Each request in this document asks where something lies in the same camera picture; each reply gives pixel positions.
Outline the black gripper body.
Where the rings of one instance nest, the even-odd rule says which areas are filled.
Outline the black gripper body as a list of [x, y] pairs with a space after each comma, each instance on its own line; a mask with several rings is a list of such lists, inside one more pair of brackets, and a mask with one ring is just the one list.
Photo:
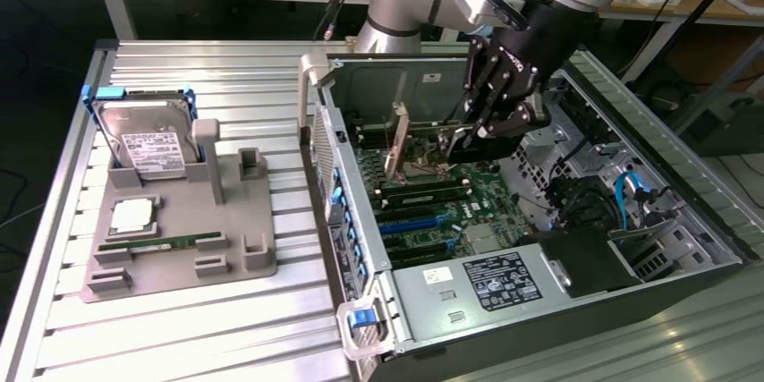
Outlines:
[[549, 80], [599, 17], [563, 4], [524, 6], [524, 30], [499, 27], [476, 39], [476, 103], [515, 105]]

